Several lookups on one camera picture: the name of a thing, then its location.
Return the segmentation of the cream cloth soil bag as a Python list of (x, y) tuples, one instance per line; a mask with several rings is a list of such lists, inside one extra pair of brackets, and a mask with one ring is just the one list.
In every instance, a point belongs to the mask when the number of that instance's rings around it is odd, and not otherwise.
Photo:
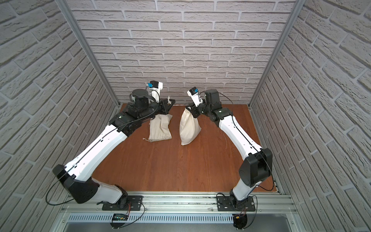
[(172, 139), (171, 132), (169, 130), (169, 124), (172, 119), (172, 115), (156, 115), (153, 120), (150, 121), (149, 138), (145, 139), (148, 142), (158, 142)]
[(194, 118), (192, 114), (185, 109), (180, 121), (179, 133), (181, 145), (185, 146), (190, 144), (201, 132), (198, 119)]

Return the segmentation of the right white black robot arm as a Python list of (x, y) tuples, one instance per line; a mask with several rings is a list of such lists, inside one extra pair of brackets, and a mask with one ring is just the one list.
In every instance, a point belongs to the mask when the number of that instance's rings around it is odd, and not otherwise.
[(187, 91), (193, 103), (187, 106), (194, 118), (207, 116), (233, 142), (239, 151), (243, 163), (239, 168), (240, 180), (230, 192), (230, 202), (234, 208), (246, 201), (253, 190), (272, 174), (272, 152), (263, 149), (239, 125), (233, 112), (222, 106), (216, 89), (204, 92), (200, 96), (196, 87)]

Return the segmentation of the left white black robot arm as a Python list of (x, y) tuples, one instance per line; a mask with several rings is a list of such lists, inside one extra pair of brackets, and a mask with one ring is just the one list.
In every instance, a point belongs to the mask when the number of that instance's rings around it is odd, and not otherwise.
[(130, 102), (109, 120), (103, 132), (72, 161), (56, 165), (54, 175), (78, 204), (88, 201), (123, 204), (127, 193), (121, 187), (97, 181), (92, 174), (145, 121), (167, 115), (174, 104), (174, 99), (161, 99), (158, 89), (134, 90)]

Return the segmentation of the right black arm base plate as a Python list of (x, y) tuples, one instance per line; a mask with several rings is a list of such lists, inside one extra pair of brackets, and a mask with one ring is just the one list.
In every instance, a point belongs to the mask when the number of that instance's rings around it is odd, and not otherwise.
[(256, 206), (252, 196), (248, 196), (242, 201), (238, 201), (234, 196), (225, 196), (221, 194), (216, 195), (217, 210), (220, 212), (254, 212)]

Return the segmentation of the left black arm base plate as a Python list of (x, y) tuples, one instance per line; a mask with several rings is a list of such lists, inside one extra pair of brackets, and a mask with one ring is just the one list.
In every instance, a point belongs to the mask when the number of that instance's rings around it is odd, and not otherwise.
[(142, 207), (142, 195), (129, 195), (121, 197), (115, 204), (103, 203), (103, 211), (140, 211)]

